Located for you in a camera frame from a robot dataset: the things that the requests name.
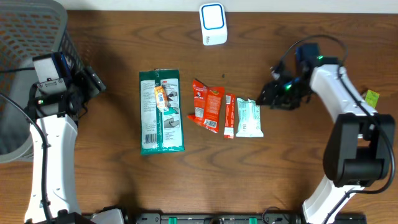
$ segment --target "red snack bag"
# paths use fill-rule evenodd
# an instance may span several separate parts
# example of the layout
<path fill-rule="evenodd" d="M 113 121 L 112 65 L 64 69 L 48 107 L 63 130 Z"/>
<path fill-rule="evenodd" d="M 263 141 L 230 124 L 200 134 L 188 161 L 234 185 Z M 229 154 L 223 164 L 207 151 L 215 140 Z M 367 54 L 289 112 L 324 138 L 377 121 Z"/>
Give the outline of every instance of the red snack bag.
<path fill-rule="evenodd" d="M 226 113 L 225 113 L 225 128 L 224 138 L 234 138 L 234 119 L 235 119 L 235 101 L 236 96 L 234 94 L 225 94 L 226 98 Z"/>
<path fill-rule="evenodd" d="M 188 119 L 214 133 L 218 133 L 218 116 L 225 92 L 224 88 L 208 87 L 198 80 L 192 82 L 192 87 L 195 114 L 188 115 Z"/>

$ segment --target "white wall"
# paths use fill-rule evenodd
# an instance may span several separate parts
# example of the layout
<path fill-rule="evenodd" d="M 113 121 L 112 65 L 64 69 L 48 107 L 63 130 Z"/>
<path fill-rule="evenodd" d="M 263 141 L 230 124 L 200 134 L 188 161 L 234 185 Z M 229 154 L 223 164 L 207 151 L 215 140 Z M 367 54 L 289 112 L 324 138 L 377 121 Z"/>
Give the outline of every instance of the white wall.
<path fill-rule="evenodd" d="M 197 11 L 204 0 L 56 0 L 66 9 Z M 229 12 L 398 13 L 398 0 L 219 0 Z"/>

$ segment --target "wood grain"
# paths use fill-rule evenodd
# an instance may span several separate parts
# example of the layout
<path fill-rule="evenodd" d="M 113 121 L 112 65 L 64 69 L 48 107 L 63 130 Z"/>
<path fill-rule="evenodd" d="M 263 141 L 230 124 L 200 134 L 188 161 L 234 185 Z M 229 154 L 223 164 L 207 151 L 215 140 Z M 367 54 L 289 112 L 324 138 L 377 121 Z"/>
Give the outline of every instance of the wood grain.
<path fill-rule="evenodd" d="M 377 110 L 398 118 L 398 16 L 228 13 L 227 43 L 205 47 L 195 12 L 68 13 L 82 59 L 108 87 L 90 102 L 76 141 L 76 192 L 84 212 L 116 203 L 165 213 L 299 209 L 323 177 L 323 151 L 333 126 L 317 96 L 295 111 L 262 107 L 263 138 L 223 139 L 185 116 L 194 112 L 194 78 L 255 99 L 271 80 L 269 68 L 310 34 L 345 41 L 355 87 L 380 93 Z M 319 41 L 325 55 L 342 54 L 334 43 Z M 289 61 L 293 70 L 293 55 Z M 180 70 L 186 151 L 143 157 L 139 71 L 154 68 Z M 1 223 L 23 222 L 31 173 L 30 163 L 0 166 Z M 364 212 L 368 223 L 395 223 L 397 195 L 395 181 L 383 194 L 356 195 L 344 211 Z"/>

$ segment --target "teal package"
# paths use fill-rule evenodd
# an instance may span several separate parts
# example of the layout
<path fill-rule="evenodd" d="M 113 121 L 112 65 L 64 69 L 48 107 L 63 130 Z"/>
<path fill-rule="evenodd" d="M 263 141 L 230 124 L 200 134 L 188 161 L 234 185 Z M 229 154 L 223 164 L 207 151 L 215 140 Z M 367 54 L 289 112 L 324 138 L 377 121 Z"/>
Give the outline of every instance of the teal package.
<path fill-rule="evenodd" d="M 141 155 L 184 151 L 180 73 L 178 70 L 139 72 Z M 156 107 L 155 86 L 166 92 L 169 111 Z"/>

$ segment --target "white barcode scanner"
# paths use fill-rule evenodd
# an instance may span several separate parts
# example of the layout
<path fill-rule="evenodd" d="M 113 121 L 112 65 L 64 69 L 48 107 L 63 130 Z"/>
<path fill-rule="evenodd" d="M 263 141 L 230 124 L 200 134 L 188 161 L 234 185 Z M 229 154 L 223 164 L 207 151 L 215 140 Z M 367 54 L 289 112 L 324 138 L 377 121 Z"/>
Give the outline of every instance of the white barcode scanner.
<path fill-rule="evenodd" d="M 224 6 L 221 3 L 208 3 L 199 8 L 201 34 L 204 45 L 226 42 L 228 36 Z"/>

